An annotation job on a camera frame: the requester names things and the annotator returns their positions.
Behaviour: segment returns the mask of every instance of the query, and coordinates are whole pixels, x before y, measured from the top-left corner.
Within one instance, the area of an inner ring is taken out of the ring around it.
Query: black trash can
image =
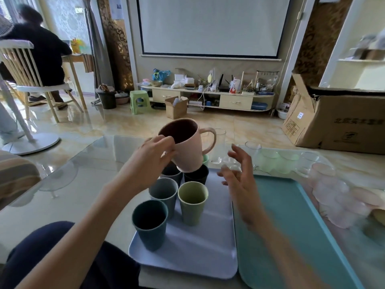
[[[104,109],[116,108],[115,92],[98,92]]]

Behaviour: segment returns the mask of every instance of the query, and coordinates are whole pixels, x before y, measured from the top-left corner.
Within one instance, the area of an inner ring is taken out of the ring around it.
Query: decorative wallpaper
[[[84,15],[75,13],[75,7],[83,7],[82,0],[39,0],[39,2],[48,29],[62,40],[81,39],[86,45],[83,52],[91,53]]]
[[[307,84],[319,85],[352,1],[314,5],[294,68]],[[291,79],[286,98],[292,85]]]
[[[128,53],[126,29],[124,20],[111,18],[108,0],[97,0],[102,19],[103,32],[110,58],[113,82],[117,90],[134,89],[130,57]]]

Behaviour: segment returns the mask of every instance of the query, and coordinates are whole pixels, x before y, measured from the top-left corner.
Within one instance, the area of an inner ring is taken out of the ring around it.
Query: drawer
[[[152,90],[152,101],[154,102],[164,102],[165,99],[170,97],[176,97],[176,96],[180,98],[180,91],[163,90],[163,89]]]
[[[219,100],[219,107],[225,107],[229,109],[251,109],[253,97],[242,97],[233,95],[221,95]]]

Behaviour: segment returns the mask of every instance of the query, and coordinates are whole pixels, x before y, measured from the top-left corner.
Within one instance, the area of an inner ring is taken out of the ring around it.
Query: striped cushion
[[[39,171],[32,162],[0,150],[0,199],[26,191],[40,180]]]

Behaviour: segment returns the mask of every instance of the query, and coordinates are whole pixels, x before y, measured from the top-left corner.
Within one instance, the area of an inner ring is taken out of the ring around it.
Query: pink mug
[[[214,134],[213,144],[202,151],[201,134]],[[178,152],[172,161],[182,172],[193,172],[203,164],[203,155],[209,153],[216,142],[216,132],[213,128],[200,129],[193,119],[176,119],[165,125],[158,135],[172,136],[175,140],[175,150]]]

